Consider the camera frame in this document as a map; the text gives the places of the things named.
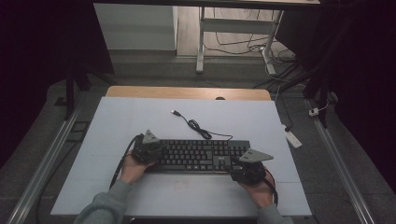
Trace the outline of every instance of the sleeve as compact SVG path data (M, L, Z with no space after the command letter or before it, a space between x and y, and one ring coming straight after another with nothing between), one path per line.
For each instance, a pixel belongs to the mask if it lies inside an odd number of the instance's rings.
M275 204L259 209L258 224L293 224L291 217L282 217Z
M119 224L126 211L125 198L132 186L117 180L107 193L99 193L77 216L75 224Z

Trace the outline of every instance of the hand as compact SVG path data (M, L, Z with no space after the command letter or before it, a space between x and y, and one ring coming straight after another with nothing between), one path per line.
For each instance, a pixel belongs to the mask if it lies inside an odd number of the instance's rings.
M275 180L268 173L267 168L265 168L265 173L265 178L271 184L275 185ZM274 203L273 193L264 182L260 182L259 184L254 186L249 186L239 182L238 184L247 191L251 200L254 202L254 204L256 204L259 209Z
M146 168L148 168L152 164L154 164L154 162L147 165L137 162L131 156L131 151L129 151L122 165L120 179L132 185L136 180L138 180L143 175Z

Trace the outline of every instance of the black keyboard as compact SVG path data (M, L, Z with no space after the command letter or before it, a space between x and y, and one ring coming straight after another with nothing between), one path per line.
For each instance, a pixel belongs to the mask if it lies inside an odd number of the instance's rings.
M239 169L231 158L239 158L249 148L249 141L163 139L163 156L148 168L156 173L219 174Z

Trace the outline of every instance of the gray carpet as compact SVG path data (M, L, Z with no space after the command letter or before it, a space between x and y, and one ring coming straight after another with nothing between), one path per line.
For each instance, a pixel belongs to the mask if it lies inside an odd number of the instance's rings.
M200 76L195 74L195 64L189 60L182 63L115 63L114 66L116 75L109 77L121 85L252 88L270 79L265 75L261 61L255 63L216 63L211 61L205 64L205 72ZM276 69L282 71L285 67L285 65L278 65ZM62 163L43 194L39 209L41 223L72 223L73 221L72 217L53 217L49 213L78 153L80 146L78 139L83 137L83 132L80 130L85 125L89 125L101 97L105 95L108 88L108 85L97 77L90 76L90 81L92 88L88 93L87 104L83 106L78 116L79 123L74 132L68 135L68 141L64 144L55 164L60 162L75 143L77 143L76 148ZM278 96L276 105L282 122L287 125L292 124L291 130L303 143L301 148L291 148L290 151L303 182L311 210L321 224L360 223L320 139L314 121L307 115L307 106L301 97L302 89L301 86L296 87L282 94L283 97ZM13 156L1 169L0 223L6 223L8 220L35 168L60 128L65 108L56 106L55 102L59 97L64 96L64 81L49 88L48 101L40 115ZM361 189L364 199L373 212L376 222L396 223L395 195L361 146L339 121L333 112L333 105L328 108L327 121L329 130L341 150L348 169ZM295 217L294 221L295 223L317 223L312 217ZM36 223L34 208L25 223Z

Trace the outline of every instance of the wooden floor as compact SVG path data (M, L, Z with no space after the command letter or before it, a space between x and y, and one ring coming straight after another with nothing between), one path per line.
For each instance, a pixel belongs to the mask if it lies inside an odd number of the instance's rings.
M199 41L200 8L178 7L177 15L177 56L196 56ZM219 7L208 7L205 9L206 18L271 21L272 15L272 10ZM249 51L250 46L265 44L265 37L267 36L268 35L205 33L204 44L206 46L206 49L204 51L204 54L205 56L261 57L257 49L254 49L249 53L244 52ZM231 45L229 44L234 42L243 43ZM226 53L213 49L224 50L231 53ZM275 55L277 55L283 49L286 48L282 44L278 42L273 43L272 50ZM286 52L286 54L292 56L292 52Z

